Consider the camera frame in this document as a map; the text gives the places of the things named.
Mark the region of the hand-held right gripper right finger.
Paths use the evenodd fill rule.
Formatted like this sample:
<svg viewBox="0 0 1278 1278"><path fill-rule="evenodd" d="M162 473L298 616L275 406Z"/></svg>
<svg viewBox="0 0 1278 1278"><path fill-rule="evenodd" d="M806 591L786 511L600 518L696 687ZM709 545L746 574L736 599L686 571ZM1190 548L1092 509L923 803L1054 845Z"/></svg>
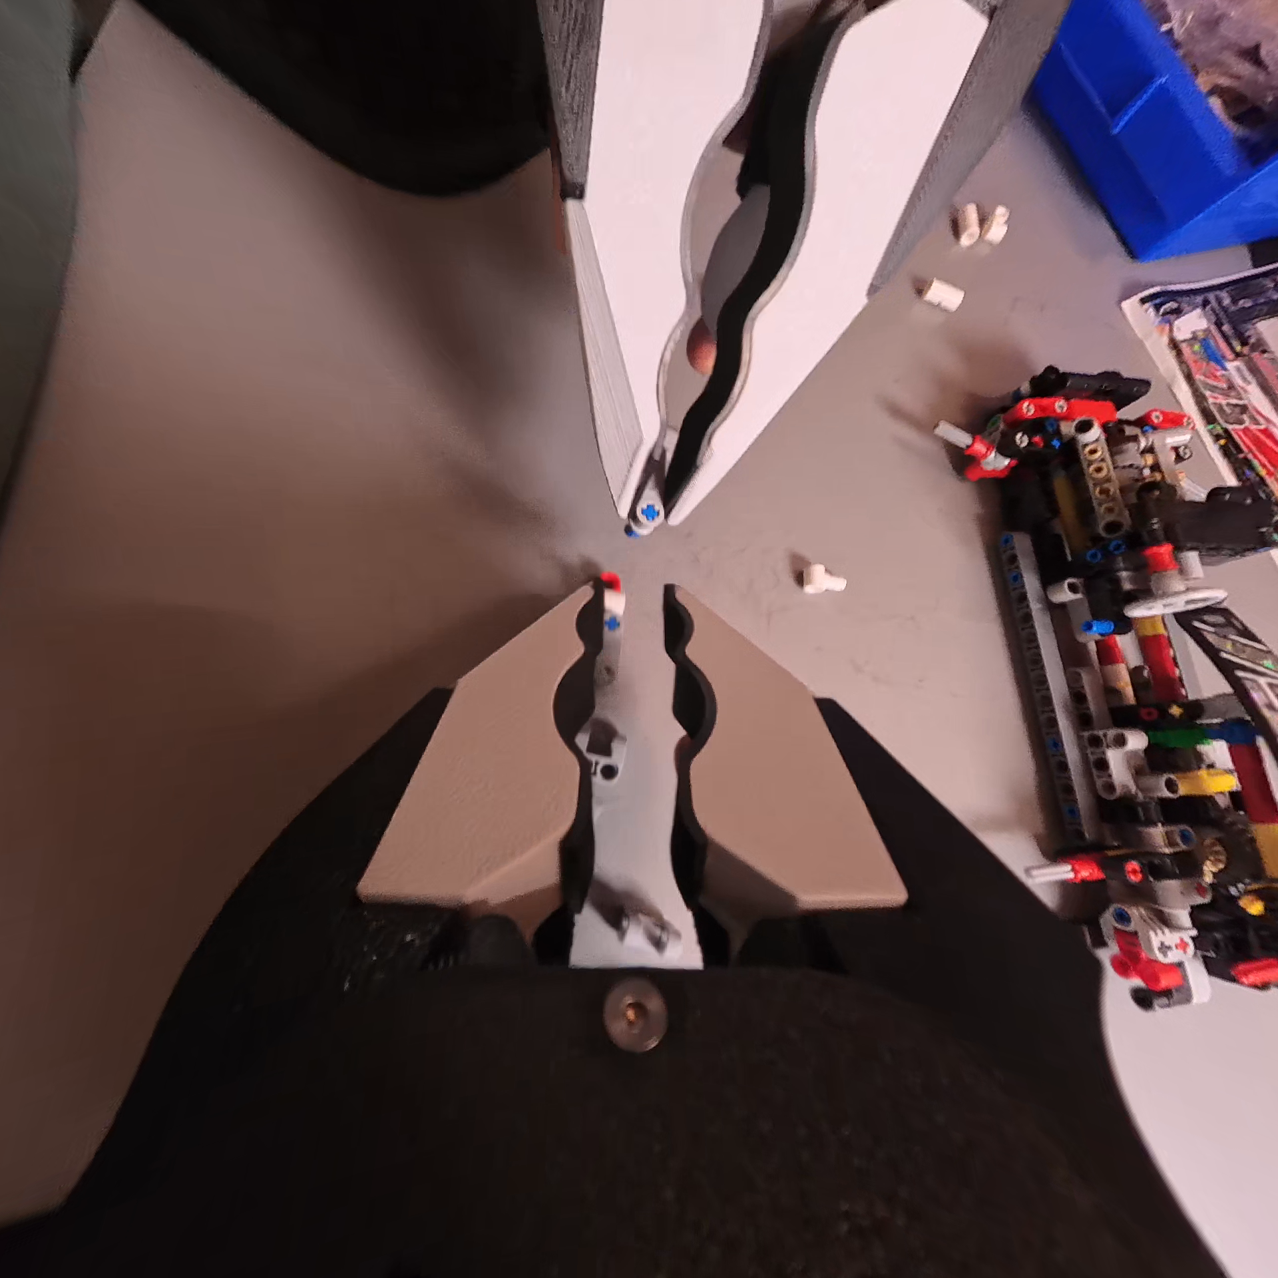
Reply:
<svg viewBox="0 0 1278 1278"><path fill-rule="evenodd" d="M663 590L663 640L680 726L671 869L699 946L903 908L903 874L809 687L678 585Z"/></svg>

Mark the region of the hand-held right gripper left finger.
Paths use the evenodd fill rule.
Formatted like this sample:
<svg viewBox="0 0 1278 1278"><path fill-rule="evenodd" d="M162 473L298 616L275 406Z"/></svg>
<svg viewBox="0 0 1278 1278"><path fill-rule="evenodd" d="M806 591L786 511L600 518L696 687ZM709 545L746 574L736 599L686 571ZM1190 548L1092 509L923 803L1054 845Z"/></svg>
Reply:
<svg viewBox="0 0 1278 1278"><path fill-rule="evenodd" d="M583 585L453 688L362 872L362 904L503 916L523 937L578 916L594 878L590 766L601 586Z"/></svg>

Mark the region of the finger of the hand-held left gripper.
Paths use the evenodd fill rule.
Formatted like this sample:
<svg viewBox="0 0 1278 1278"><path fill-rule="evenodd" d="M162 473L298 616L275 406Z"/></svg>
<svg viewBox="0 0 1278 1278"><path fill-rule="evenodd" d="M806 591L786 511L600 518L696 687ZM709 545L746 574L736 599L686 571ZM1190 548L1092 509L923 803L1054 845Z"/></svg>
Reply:
<svg viewBox="0 0 1278 1278"><path fill-rule="evenodd" d="M762 182L706 262L716 362L666 465L667 524L726 479L867 304L984 34L969 3L887 3L794 49L756 118Z"/></svg>
<svg viewBox="0 0 1278 1278"><path fill-rule="evenodd" d="M628 518L692 308L692 193L756 87L769 3L584 3L566 56L566 233L601 477Z"/></svg>

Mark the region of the blue plastic bin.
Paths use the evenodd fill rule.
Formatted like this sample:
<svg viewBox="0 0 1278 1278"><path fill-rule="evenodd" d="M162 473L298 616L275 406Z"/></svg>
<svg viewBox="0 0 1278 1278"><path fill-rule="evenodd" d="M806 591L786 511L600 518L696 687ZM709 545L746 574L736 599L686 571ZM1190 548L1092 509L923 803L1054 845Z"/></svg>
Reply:
<svg viewBox="0 0 1278 1278"><path fill-rule="evenodd" d="M1136 261L1275 236L1275 156L1244 147L1142 3L1072 3L1033 95Z"/></svg>

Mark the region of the clear bags of parts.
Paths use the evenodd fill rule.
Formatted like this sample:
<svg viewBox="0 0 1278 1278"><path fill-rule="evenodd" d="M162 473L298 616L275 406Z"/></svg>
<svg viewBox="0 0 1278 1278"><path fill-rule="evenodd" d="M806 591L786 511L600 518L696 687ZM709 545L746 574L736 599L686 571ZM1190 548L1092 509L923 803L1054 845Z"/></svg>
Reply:
<svg viewBox="0 0 1278 1278"><path fill-rule="evenodd" d="M1275 3L1144 3L1208 106L1255 159L1275 154Z"/></svg>

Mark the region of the black mesh cushion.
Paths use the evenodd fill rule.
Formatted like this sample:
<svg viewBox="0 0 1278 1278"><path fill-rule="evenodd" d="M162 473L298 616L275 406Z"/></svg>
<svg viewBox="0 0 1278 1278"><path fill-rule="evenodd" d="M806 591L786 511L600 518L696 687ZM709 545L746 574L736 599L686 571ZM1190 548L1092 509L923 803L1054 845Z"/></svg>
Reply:
<svg viewBox="0 0 1278 1278"><path fill-rule="evenodd" d="M550 145L534 3L142 3L317 153L454 197Z"/></svg>

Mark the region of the holographic sticker sheet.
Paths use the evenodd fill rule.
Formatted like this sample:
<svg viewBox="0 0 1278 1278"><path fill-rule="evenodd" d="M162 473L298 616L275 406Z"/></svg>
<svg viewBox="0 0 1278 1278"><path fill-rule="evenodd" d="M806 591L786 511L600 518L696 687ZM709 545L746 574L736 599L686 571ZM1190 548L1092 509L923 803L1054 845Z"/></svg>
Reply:
<svg viewBox="0 0 1278 1278"><path fill-rule="evenodd" d="M1275 266L1121 302L1180 406L1236 484L1275 500Z"/></svg>

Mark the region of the toy brick car chassis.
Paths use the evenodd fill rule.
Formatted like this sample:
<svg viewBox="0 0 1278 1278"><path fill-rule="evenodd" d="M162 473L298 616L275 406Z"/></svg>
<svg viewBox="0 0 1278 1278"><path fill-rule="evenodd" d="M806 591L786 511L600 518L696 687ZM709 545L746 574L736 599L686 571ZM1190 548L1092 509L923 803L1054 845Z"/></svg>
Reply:
<svg viewBox="0 0 1278 1278"><path fill-rule="evenodd" d="M1248 486L1182 471L1195 424L1144 378L1046 367L934 434L998 490L994 548L1061 842L1026 878L1086 906L1144 1010L1275 988L1275 650L1207 568L1275 548Z"/></svg>

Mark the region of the person's green sweatshirt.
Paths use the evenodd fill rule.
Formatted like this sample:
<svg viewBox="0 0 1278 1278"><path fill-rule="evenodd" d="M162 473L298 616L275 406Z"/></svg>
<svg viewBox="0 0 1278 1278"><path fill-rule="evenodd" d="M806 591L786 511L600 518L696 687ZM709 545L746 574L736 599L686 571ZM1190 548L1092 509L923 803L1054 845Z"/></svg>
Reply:
<svg viewBox="0 0 1278 1278"><path fill-rule="evenodd" d="M71 3L2 3L2 511L23 461L75 225Z"/></svg>

